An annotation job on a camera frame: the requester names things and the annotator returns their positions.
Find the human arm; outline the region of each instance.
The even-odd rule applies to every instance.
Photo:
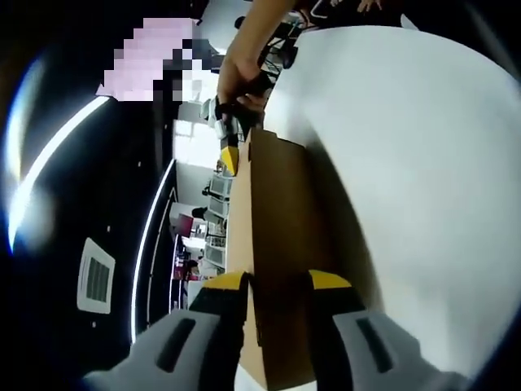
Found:
[[[295,4],[296,0],[253,1],[222,62],[217,85],[220,103],[235,101],[240,89],[258,76],[262,50]]]

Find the white surface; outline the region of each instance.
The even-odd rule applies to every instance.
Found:
[[[188,288],[186,289],[188,296],[188,299],[186,300],[187,308],[190,308],[197,295],[199,295],[199,291],[203,288],[203,284],[204,281],[188,281]]]
[[[424,358],[473,376],[521,297],[521,102],[455,42],[355,27],[306,33],[265,128],[334,163],[389,316]]]

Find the window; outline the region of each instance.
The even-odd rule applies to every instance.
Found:
[[[175,121],[174,156],[181,163],[215,169],[221,144],[215,130],[205,124]]]

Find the led light strip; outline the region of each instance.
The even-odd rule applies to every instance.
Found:
[[[176,254],[177,254],[177,235],[175,235],[174,242],[173,242],[172,271],[170,272],[169,314],[172,312],[172,280],[173,280],[173,270],[176,267]]]
[[[70,120],[68,120],[65,125],[63,125],[58,130],[58,132],[56,132],[47,145],[45,145],[42,152],[40,152],[40,155],[38,155],[33,165],[29,169],[27,176],[16,189],[11,206],[9,208],[8,234],[11,252],[13,251],[13,247],[15,245],[16,232],[19,230],[20,224],[24,220],[34,183],[47,164],[47,161],[49,161],[50,157],[56,152],[59,145],[67,138],[67,136],[69,136],[70,133],[72,133],[72,131],[75,130],[75,128],[77,128],[77,126],[82,123],[84,119],[86,119],[90,114],[92,114],[108,100],[109,98],[105,96],[99,96],[83,107]]]
[[[136,341],[136,295],[138,292],[138,279],[139,279],[139,270],[141,268],[141,260],[143,257],[143,250],[145,248],[145,243],[147,242],[148,231],[150,229],[150,224],[152,221],[152,217],[155,213],[155,207],[157,206],[157,201],[160,198],[160,194],[163,190],[164,183],[166,182],[166,178],[168,177],[170,170],[173,167],[174,160],[171,160],[169,166],[164,171],[164,175],[161,179],[160,185],[157,188],[157,192],[154,197],[154,201],[152,202],[152,206],[150,207],[150,212],[148,213],[147,222],[145,223],[145,228],[143,229],[143,236],[141,237],[141,243],[139,244],[138,250],[138,258],[136,259],[136,269],[134,271],[134,282],[132,284],[132,301],[130,304],[130,337],[132,339],[132,343]]]
[[[169,211],[170,199],[172,198],[173,187],[169,194],[169,199],[166,202],[166,206],[164,207],[163,216],[161,216],[160,227],[157,230],[157,237],[155,238],[155,246],[154,246],[154,255],[152,255],[152,265],[150,268],[150,274],[148,275],[148,296],[147,296],[147,325],[150,326],[150,297],[152,292],[152,280],[154,278],[154,265],[155,265],[155,256],[157,255],[157,247],[160,244],[161,237],[161,228],[164,224],[164,218],[166,217],[166,213]]]

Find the cardboard panel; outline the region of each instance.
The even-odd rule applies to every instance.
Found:
[[[300,281],[309,269],[337,270],[305,149],[252,130],[228,224],[227,269],[255,275],[241,365],[270,390],[312,381]]]

